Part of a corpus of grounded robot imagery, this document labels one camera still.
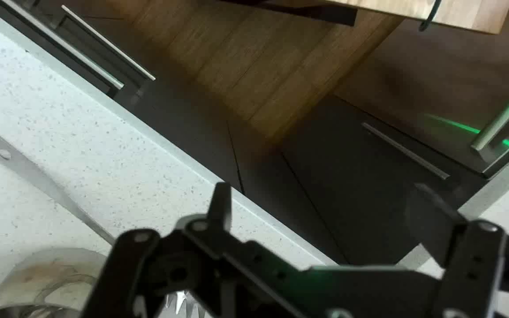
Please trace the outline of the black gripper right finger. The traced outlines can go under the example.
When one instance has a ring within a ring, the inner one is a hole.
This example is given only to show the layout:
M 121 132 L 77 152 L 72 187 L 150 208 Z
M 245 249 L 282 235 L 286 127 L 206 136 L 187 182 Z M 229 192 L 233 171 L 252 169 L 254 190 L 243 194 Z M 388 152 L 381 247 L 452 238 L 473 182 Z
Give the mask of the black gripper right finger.
M 415 183 L 406 199 L 404 224 L 429 254 L 447 254 L 466 219 L 431 187 Z

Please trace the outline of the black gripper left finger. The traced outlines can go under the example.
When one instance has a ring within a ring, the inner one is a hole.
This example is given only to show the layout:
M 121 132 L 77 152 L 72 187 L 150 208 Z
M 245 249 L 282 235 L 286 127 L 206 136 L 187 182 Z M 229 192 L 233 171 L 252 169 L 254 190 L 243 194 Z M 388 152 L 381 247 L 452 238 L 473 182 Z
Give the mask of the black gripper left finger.
M 219 182 L 213 189 L 210 205 L 208 205 L 208 226 L 220 231 L 231 227 L 231 185 Z

